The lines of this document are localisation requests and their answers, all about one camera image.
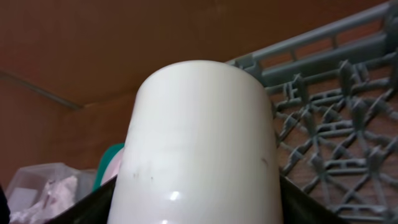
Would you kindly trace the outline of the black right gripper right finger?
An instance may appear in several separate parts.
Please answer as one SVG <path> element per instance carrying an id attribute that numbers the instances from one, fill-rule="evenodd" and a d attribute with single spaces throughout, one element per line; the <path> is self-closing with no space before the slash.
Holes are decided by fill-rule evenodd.
<path id="1" fill-rule="evenodd" d="M 279 182 L 284 224 L 348 224 L 282 175 Z"/>

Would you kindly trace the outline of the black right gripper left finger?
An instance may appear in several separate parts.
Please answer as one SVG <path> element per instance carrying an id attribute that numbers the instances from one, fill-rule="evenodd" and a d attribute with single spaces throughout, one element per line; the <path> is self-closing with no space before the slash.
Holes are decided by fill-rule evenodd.
<path id="1" fill-rule="evenodd" d="M 116 179 L 113 177 L 46 224 L 107 224 Z"/>

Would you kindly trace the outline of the white cup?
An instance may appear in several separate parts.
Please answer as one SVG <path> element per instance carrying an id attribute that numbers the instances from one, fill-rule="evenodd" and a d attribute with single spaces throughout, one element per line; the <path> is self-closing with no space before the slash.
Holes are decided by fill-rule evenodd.
<path id="1" fill-rule="evenodd" d="M 192 60 L 139 88 L 109 223 L 282 223 L 271 103 L 247 72 Z"/>

